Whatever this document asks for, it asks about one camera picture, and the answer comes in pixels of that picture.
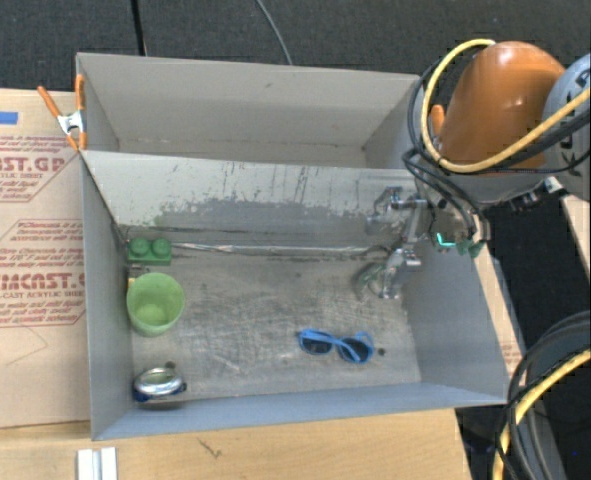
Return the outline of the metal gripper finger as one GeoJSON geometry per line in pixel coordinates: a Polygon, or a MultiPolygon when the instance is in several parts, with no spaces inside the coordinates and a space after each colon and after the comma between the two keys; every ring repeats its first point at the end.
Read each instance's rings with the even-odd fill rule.
{"type": "Polygon", "coordinates": [[[382,298],[398,298],[402,287],[421,268],[421,259],[413,248],[395,250],[388,258],[382,274],[382,298]]]}
{"type": "Polygon", "coordinates": [[[404,194],[401,186],[389,186],[375,200],[373,217],[392,219],[416,208],[417,199],[414,194],[404,194]]]}

